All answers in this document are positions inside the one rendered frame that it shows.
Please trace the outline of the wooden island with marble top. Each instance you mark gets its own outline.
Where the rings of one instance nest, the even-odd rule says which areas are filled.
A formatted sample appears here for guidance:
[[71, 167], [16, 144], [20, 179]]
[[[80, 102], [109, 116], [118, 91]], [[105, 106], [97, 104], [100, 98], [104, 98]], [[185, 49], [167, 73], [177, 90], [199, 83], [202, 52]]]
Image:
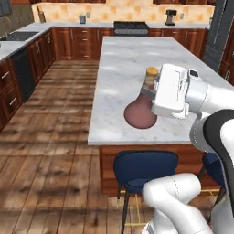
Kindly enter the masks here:
[[88, 144], [99, 147], [101, 192], [109, 197], [117, 195], [113, 160], [120, 151], [172, 151], [178, 155], [178, 173], [197, 174], [202, 167], [203, 153], [189, 141], [195, 114], [184, 120], [158, 117], [156, 124], [147, 130], [134, 129], [124, 120], [124, 109], [139, 95], [146, 69], [165, 63], [194, 69], [204, 81], [234, 90], [234, 86], [171, 37], [105, 37]]

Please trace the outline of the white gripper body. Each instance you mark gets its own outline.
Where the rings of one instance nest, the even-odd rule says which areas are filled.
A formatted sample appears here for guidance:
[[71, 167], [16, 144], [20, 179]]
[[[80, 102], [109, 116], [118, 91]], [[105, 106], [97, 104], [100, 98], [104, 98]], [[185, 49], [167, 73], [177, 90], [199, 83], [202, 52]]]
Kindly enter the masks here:
[[189, 105], [186, 103], [187, 70], [164, 64], [156, 83], [152, 112], [164, 117], [185, 119]]

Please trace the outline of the grey fridge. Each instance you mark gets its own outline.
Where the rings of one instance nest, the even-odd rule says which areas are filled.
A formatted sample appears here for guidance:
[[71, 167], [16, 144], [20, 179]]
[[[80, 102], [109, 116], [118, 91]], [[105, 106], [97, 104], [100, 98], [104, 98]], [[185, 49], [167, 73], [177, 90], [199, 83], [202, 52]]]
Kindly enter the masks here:
[[203, 56], [204, 62], [214, 71], [218, 71], [233, 17], [234, 0], [216, 0]]

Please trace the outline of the brown bottle with yellow cap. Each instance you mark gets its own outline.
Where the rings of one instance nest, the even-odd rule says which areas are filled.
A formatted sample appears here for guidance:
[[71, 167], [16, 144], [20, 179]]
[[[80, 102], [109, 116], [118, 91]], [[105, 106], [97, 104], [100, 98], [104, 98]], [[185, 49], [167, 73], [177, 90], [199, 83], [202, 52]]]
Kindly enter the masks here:
[[[154, 84], [158, 75], [158, 69], [156, 67], [148, 67], [144, 78], [144, 83]], [[132, 127], [137, 129], [151, 128], [155, 123], [157, 116], [152, 113], [152, 101], [146, 95], [140, 94], [135, 101], [132, 101], [124, 110], [124, 119]]]

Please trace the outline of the black dishwasher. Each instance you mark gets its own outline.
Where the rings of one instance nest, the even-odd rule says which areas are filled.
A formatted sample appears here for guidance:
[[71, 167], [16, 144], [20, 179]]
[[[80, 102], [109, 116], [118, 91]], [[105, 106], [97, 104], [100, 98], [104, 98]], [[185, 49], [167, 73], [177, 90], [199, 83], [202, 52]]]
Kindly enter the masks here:
[[13, 55], [13, 63], [18, 78], [23, 102], [26, 102], [35, 90], [35, 82], [27, 54], [27, 50], [22, 48]]

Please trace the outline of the wooden base cupboard run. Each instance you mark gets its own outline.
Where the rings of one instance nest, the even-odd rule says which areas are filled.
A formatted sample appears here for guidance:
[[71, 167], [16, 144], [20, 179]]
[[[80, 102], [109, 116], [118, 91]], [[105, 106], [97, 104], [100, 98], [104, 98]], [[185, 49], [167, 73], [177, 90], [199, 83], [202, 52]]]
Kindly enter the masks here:
[[104, 37], [111, 37], [107, 27], [53, 27], [56, 60], [99, 60]]
[[208, 30], [203, 28], [151, 28], [150, 37], [173, 37], [182, 46], [202, 59], [207, 44]]
[[23, 103], [13, 55], [22, 48], [27, 50], [35, 89], [56, 58], [52, 29], [39, 32], [22, 46], [9, 47], [8, 51], [0, 49], [0, 132]]

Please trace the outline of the blue stool with black legs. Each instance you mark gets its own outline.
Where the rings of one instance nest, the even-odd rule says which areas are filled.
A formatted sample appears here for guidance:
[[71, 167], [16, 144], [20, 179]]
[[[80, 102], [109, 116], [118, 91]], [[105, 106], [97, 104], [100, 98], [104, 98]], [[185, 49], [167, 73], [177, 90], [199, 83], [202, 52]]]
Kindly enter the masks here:
[[207, 172], [211, 176], [211, 178], [220, 186], [218, 197], [214, 203], [214, 206], [215, 206], [226, 195], [226, 187], [225, 187], [221, 162], [218, 159], [216, 154], [208, 153], [208, 152], [204, 152], [203, 157], [202, 157], [202, 162], [203, 162], [203, 165], [199, 173], [197, 174], [197, 177], [201, 178], [201, 176], [205, 172]]
[[141, 194], [145, 183], [176, 173], [178, 155], [169, 151], [128, 150], [119, 152], [113, 162], [113, 171], [118, 182], [117, 199], [120, 199], [121, 187], [125, 188], [122, 212], [122, 229], [125, 221], [130, 194]]

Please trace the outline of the wooden knife block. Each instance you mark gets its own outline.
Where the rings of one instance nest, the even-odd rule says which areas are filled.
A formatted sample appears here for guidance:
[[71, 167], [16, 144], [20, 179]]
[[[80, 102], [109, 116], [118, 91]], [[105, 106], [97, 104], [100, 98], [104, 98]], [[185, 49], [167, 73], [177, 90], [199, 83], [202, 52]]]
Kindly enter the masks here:
[[38, 6], [37, 6], [37, 13], [38, 13], [40, 23], [46, 23], [46, 18], [45, 18], [44, 12], [41, 11]]

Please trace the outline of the wooden wall cupboard run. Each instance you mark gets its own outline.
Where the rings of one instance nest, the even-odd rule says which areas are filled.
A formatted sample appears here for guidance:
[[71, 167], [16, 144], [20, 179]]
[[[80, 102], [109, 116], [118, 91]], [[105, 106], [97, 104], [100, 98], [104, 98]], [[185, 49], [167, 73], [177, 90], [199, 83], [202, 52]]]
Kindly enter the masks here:
[[37, 3], [89, 3], [105, 4], [106, 0], [10, 0], [12, 5], [33, 5]]
[[153, 0], [157, 5], [215, 5], [216, 0]]

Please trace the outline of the black stove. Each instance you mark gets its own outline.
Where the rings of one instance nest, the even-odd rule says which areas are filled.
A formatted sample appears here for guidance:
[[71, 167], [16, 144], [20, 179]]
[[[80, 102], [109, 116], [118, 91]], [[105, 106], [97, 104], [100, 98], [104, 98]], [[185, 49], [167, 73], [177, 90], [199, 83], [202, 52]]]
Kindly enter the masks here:
[[115, 21], [113, 34], [117, 37], [147, 37], [150, 27], [140, 21]]

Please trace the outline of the black coffee machine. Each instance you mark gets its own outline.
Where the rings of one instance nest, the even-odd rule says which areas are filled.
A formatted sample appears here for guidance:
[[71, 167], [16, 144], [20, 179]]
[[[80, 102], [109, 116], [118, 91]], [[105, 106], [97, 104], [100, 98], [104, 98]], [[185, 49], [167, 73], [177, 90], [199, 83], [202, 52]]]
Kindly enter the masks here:
[[165, 11], [165, 14], [166, 14], [165, 24], [167, 26], [174, 26], [176, 24], [175, 23], [175, 17], [177, 15], [177, 11], [176, 10], [167, 9]]

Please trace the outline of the steel sink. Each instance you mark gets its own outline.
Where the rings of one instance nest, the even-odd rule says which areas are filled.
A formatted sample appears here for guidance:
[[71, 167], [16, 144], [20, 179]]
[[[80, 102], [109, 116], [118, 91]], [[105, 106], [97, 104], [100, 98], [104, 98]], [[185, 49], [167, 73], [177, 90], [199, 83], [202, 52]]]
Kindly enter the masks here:
[[35, 31], [13, 32], [11, 34], [0, 37], [0, 41], [26, 41], [36, 34], [37, 34], [37, 32], [35, 32]]

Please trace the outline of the wooden tall cupboard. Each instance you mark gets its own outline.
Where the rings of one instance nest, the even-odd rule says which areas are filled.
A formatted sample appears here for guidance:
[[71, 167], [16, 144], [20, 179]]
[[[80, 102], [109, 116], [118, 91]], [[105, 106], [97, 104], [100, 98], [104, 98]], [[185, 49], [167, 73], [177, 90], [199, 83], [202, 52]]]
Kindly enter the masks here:
[[234, 86], [234, 27], [229, 32], [229, 39], [219, 66], [218, 74]]

